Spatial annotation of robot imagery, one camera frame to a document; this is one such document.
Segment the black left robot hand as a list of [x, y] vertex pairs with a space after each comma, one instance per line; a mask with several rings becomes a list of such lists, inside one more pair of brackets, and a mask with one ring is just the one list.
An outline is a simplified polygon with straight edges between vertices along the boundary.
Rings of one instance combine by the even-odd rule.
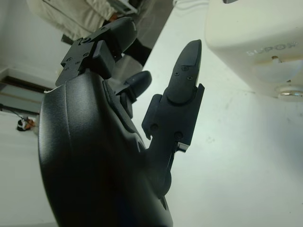
[[132, 105], [151, 84], [143, 71], [112, 88], [115, 63], [137, 37], [130, 17], [73, 42], [55, 89], [45, 93], [38, 152], [45, 192], [60, 227], [171, 227], [166, 201], [176, 152], [191, 144], [204, 86], [200, 40], [179, 55], [163, 94], [142, 122]]

